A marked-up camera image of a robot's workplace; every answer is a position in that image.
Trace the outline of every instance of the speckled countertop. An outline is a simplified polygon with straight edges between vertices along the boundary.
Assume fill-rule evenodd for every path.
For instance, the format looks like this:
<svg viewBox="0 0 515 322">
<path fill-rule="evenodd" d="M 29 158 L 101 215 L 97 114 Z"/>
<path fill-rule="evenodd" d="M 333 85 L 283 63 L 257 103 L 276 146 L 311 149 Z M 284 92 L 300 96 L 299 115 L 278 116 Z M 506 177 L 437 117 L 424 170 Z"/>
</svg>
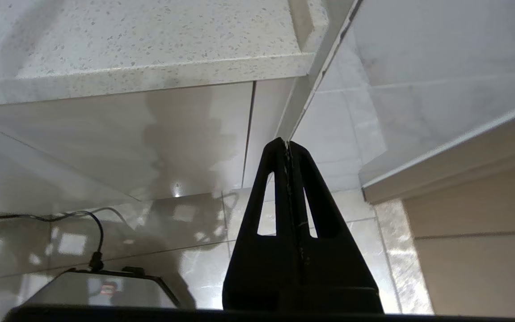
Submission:
<svg viewBox="0 0 515 322">
<path fill-rule="evenodd" d="M 0 104 L 306 75 L 285 0 L 0 0 Z"/>
</svg>

